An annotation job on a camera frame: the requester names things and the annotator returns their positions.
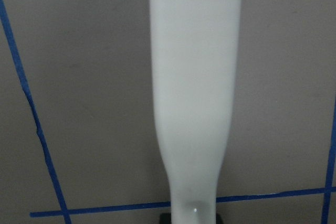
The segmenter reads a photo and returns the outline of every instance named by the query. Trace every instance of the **gray surface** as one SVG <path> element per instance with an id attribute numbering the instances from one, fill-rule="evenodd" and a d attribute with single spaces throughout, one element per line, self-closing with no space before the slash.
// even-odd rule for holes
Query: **gray surface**
<path id="1" fill-rule="evenodd" d="M 68 207 L 169 200 L 153 125 L 148 0 L 5 4 Z M 334 0 L 243 0 L 218 196 L 324 186 L 334 13 Z M 59 207 L 3 33 L 0 55 L 0 220 L 62 223 L 29 218 Z M 319 223 L 321 206 L 317 195 L 218 204 L 218 211 L 226 223 Z M 155 223 L 167 210 L 78 215 L 73 222 Z"/>
<path id="2" fill-rule="evenodd" d="M 331 196 L 328 223 L 336 223 L 336 194 Z"/>

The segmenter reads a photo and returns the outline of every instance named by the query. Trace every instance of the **blue tape grid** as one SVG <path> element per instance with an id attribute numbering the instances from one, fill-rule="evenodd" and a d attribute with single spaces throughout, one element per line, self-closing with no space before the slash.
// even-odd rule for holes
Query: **blue tape grid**
<path id="1" fill-rule="evenodd" d="M 32 114 L 35 120 L 37 135 L 40 139 L 40 143 L 43 148 L 45 162 L 49 171 L 49 175 L 52 181 L 52 184 L 57 195 L 57 199 L 61 208 L 61 211 L 43 211 L 43 212 L 31 212 L 31 217 L 48 217 L 48 216 L 63 216 L 66 224 L 71 224 L 70 215 L 76 214 L 88 214 L 95 212 L 110 212 L 110 211 L 124 211 L 124 210 L 135 210 L 135 209 L 149 209 L 149 208 L 161 208 L 169 207 L 170 202 L 153 202 L 153 203 L 143 203 L 143 204 L 133 204 L 133 205 L 121 205 L 121 206 L 109 206 L 109 207 L 95 207 L 95 208 L 80 208 L 80 209 L 68 209 L 60 183 L 57 178 L 57 174 L 50 156 L 50 152 L 47 146 L 46 139 L 44 137 L 42 126 L 39 121 L 37 111 L 33 102 L 33 98 L 30 92 L 28 81 L 24 72 L 24 68 L 19 56 L 19 52 L 15 43 L 14 35 L 9 23 L 7 11 L 3 0 L 0 0 L 0 18 L 2 25 L 4 27 L 4 32 L 8 41 L 8 45 L 12 54 L 14 61 L 15 69 L 19 77 L 22 90 L 28 100 L 29 106 L 32 110 Z M 326 174 L 326 181 L 324 188 L 315 188 L 315 189 L 304 189 L 304 190 L 293 190 L 293 191 L 284 191 L 282 193 L 276 194 L 265 194 L 265 195 L 242 195 L 242 196 L 226 196 L 219 197 L 216 199 L 216 202 L 230 202 L 230 201 L 241 201 L 241 200 L 255 200 L 255 199 L 269 199 L 269 198 L 280 198 L 280 197 L 291 197 L 291 196 L 302 196 L 302 195 L 312 195 L 312 194 L 324 194 L 323 208 L 321 215 L 321 224 L 328 223 L 328 215 L 330 208 L 330 198 L 331 193 L 336 191 L 336 187 L 332 187 L 334 166 L 336 158 L 336 101 L 334 105 L 334 116 L 332 124 L 332 134 L 331 134 L 331 146 L 329 150 L 328 157 L 328 167 Z"/>
<path id="2" fill-rule="evenodd" d="M 62 190 L 61 190 L 61 185 L 58 181 L 57 174 L 56 174 L 56 171 L 55 171 L 55 168 L 54 168 L 54 164 L 53 164 L 53 161 L 51 159 L 50 152 L 49 152 L 49 149 L 48 149 L 48 145 L 47 145 L 47 142 L 46 142 L 46 138 L 44 137 L 42 126 L 41 126 L 40 120 L 39 120 L 38 115 L 37 115 L 37 111 L 36 111 L 36 108 L 35 108 L 35 105 L 34 105 L 33 97 L 32 97 L 31 92 L 30 92 L 28 81 L 27 81 L 27 78 L 26 78 L 26 75 L 25 75 L 25 71 L 24 71 L 24 68 L 23 68 L 23 65 L 22 65 L 22 62 L 21 62 L 21 59 L 20 59 L 20 55 L 19 55 L 16 43 L 15 43 L 13 31 L 12 31 L 11 25 L 9 23 L 7 11 L 6 11 L 5 4 L 4 4 L 3 0 L 0 0 L 0 17 L 1 17 L 1 22 L 2 22 L 2 25 L 4 27 L 5 35 L 6 35 L 6 38 L 7 38 L 7 41 L 8 41 L 9 49 L 10 49 L 11 54 L 12 54 L 15 69 L 16 69 L 17 75 L 18 75 L 19 80 L 20 80 L 22 90 L 26 95 L 26 98 L 28 100 L 30 109 L 32 110 L 32 114 L 33 114 L 35 124 L 36 124 L 36 133 L 38 135 L 38 138 L 40 139 L 40 143 L 42 145 L 42 149 L 43 149 L 43 152 L 44 152 L 44 158 L 45 158 L 46 165 L 48 167 L 49 175 L 50 175 L 52 184 L 54 186 L 55 193 L 57 195 L 59 206 L 61 207 L 61 215 L 63 215 L 64 221 L 65 221 L 66 224 L 71 224 L 70 214 L 69 214 L 67 205 L 65 203 L 64 196 L 63 196 L 63 193 L 62 193 Z"/>

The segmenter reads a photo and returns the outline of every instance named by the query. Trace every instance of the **blue tape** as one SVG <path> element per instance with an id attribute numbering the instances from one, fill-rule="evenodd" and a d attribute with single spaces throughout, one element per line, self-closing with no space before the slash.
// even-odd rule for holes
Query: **blue tape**
<path id="1" fill-rule="evenodd" d="M 305 189 L 305 190 L 295 190 L 295 191 L 284 191 L 284 192 L 276 193 L 276 194 L 226 196 L 226 197 L 218 197 L 216 199 L 216 202 L 270 199 L 270 198 L 291 197 L 291 196 L 301 196 L 301 195 L 323 194 L 325 192 L 326 192 L 325 188 L 315 188 L 315 189 Z M 97 213 L 97 212 L 113 212 L 113 211 L 149 209 L 149 208 L 162 208 L 162 207 L 170 207 L 170 205 L 171 203 L 169 201 L 153 202 L 153 203 L 143 203 L 143 204 L 134 204 L 134 205 L 69 209 L 69 213 L 71 215 L 92 214 L 92 213 Z M 30 216 L 33 218 L 60 216 L 60 215 L 62 215 L 61 211 L 44 211 L 44 212 L 31 212 L 30 213 Z"/>
<path id="2" fill-rule="evenodd" d="M 336 156 L 336 99 L 335 99 L 335 104 L 334 104 L 334 117 L 333 117 L 332 130 L 331 130 L 331 144 L 330 144 L 330 150 L 329 150 L 327 175 L 326 175 L 326 181 L 325 181 L 326 191 L 324 193 L 324 199 L 323 199 L 321 224 L 328 223 L 330 198 L 331 198 L 331 192 L 332 192 L 332 182 L 333 182 L 334 168 L 335 168 L 335 156 Z"/>
<path id="3" fill-rule="evenodd" d="M 36 111 L 36 108 L 35 108 L 35 105 L 34 105 L 33 97 L 32 97 L 31 92 L 30 92 L 28 81 L 27 81 L 27 78 L 26 78 L 26 75 L 25 75 L 25 71 L 24 71 L 24 68 L 23 68 L 23 65 L 22 65 L 22 62 L 21 62 L 21 59 L 20 59 L 20 55 L 19 55 L 16 43 L 15 43 L 13 31 L 12 31 L 11 25 L 9 23 L 7 11 L 6 11 L 5 4 L 4 4 L 3 0 L 0 0 L 0 18 L 1 18 L 2 25 L 4 27 L 5 35 L 6 35 L 6 38 L 7 38 L 7 41 L 8 41 L 9 49 L 11 50 L 13 62 L 14 62 L 14 65 L 15 65 L 17 75 L 18 75 L 19 80 L 20 80 L 22 90 L 25 93 L 25 96 L 28 100 L 30 109 L 32 110 L 32 114 L 33 114 L 35 124 L 36 124 L 36 133 L 37 133 L 38 138 L 40 139 L 40 143 L 42 145 L 42 149 L 43 149 L 44 157 L 45 157 L 45 162 L 46 162 L 46 165 L 48 167 L 49 175 L 50 175 L 50 178 L 51 178 L 52 184 L 54 186 L 55 193 L 57 195 L 57 199 L 58 199 L 58 202 L 59 202 L 59 205 L 60 205 L 60 208 L 61 208 L 61 211 L 60 211 L 61 215 L 63 215 L 64 221 L 65 221 L 66 224 L 71 224 L 70 214 L 68 212 L 68 208 L 67 208 L 67 205 L 66 205 L 65 200 L 64 200 L 64 196 L 63 196 L 63 193 L 62 193 L 62 190 L 61 190 L 61 186 L 60 186 L 60 183 L 58 181 L 56 171 L 55 171 L 55 168 L 54 168 L 54 165 L 53 165 L 53 161 L 51 160 L 50 152 L 49 152 L 49 149 L 48 149 L 48 146 L 47 146 L 46 139 L 45 139 L 44 134 L 43 134 L 43 130 L 42 130 L 42 127 L 41 127 L 40 120 L 39 120 L 38 115 L 37 115 L 37 111 Z"/>

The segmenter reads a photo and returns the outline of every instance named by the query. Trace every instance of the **white plastic part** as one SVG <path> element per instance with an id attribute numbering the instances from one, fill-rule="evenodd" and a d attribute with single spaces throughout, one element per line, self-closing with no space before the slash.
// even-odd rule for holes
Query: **white plastic part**
<path id="1" fill-rule="evenodd" d="M 240 0 L 150 0 L 154 116 L 173 224 L 215 224 Z"/>

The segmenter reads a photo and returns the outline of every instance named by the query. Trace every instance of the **blue painter's tape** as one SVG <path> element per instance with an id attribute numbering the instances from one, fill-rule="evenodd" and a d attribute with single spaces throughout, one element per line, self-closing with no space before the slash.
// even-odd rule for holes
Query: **blue painter's tape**
<path id="1" fill-rule="evenodd" d="M 30 109 L 32 110 L 32 114 L 33 114 L 35 124 L 36 124 L 36 133 L 37 133 L 37 135 L 40 139 L 40 143 L 42 145 L 42 149 L 43 149 L 43 152 L 44 152 L 45 162 L 46 162 L 46 165 L 47 165 L 47 168 L 48 168 L 48 171 L 49 171 L 49 175 L 50 175 L 50 178 L 51 178 L 52 184 L 54 186 L 55 193 L 57 195 L 57 199 L 58 199 L 58 202 L 59 202 L 59 205 L 60 205 L 60 208 L 61 208 L 61 211 L 60 211 L 61 214 L 60 215 L 63 215 L 64 221 L 65 221 L 66 224 L 71 224 L 70 214 L 68 212 L 68 208 L 67 208 L 67 205 L 66 205 L 65 200 L 64 200 L 64 196 L 63 196 L 63 193 L 62 193 L 62 190 L 61 190 L 61 186 L 60 186 L 60 183 L 58 181 L 57 174 L 56 174 L 56 171 L 55 171 L 55 168 L 54 168 L 54 165 L 53 165 L 53 161 L 51 160 L 48 145 L 47 145 L 46 139 L 45 139 L 44 134 L 43 134 L 43 130 L 42 130 L 42 127 L 41 127 L 40 120 L 39 120 L 38 115 L 37 115 L 37 111 L 36 111 L 36 108 L 35 108 L 35 105 L 34 105 L 33 97 L 32 97 L 31 92 L 30 92 L 28 81 L 27 81 L 27 78 L 26 78 L 26 75 L 25 75 L 25 71 L 24 71 L 24 68 L 23 68 L 23 65 L 22 65 L 22 62 L 21 62 L 21 59 L 20 59 L 20 55 L 19 55 L 16 43 L 15 43 L 14 35 L 13 35 L 13 32 L 12 32 L 11 25 L 9 23 L 7 11 L 6 11 L 5 4 L 4 4 L 3 0 L 0 0 L 0 18 L 1 18 L 2 25 L 4 27 L 5 35 L 6 35 L 6 38 L 7 38 L 7 41 L 8 41 L 9 49 L 10 49 L 11 54 L 12 54 L 13 62 L 14 62 L 14 65 L 15 65 L 17 75 L 18 75 L 19 80 L 20 80 L 22 90 L 25 93 L 25 96 L 28 100 Z"/>
<path id="2" fill-rule="evenodd" d="M 295 191 L 284 191 L 284 192 L 276 193 L 276 194 L 238 195 L 238 196 L 218 197 L 216 199 L 216 202 L 270 199 L 270 198 L 302 196 L 302 195 L 323 194 L 323 193 L 325 193 L 324 188 L 315 188 L 315 189 L 305 189 L 305 190 L 295 190 Z M 170 207 L 170 202 L 165 201 L 165 202 L 153 202 L 153 203 L 143 203 L 143 204 L 135 204 L 135 205 L 69 209 L 69 213 L 71 215 L 79 215 L 79 214 L 92 214 L 96 212 L 112 212 L 112 211 L 125 211 L 125 210 L 136 210 L 136 209 L 161 208 L 161 207 Z M 62 215 L 61 211 L 44 211 L 44 212 L 31 212 L 30 213 L 30 216 L 33 218 L 60 216 L 60 215 Z"/>
<path id="3" fill-rule="evenodd" d="M 331 198 L 331 192 L 332 192 L 332 182 L 333 182 L 334 168 L 335 168 L 335 156 L 336 156 L 336 100 L 334 104 L 334 117 L 333 117 L 332 130 L 331 130 L 331 144 L 330 144 L 330 150 L 329 150 L 327 175 L 326 175 L 326 181 L 325 181 L 326 191 L 324 193 L 324 199 L 323 199 L 321 224 L 328 223 L 330 198 Z"/>

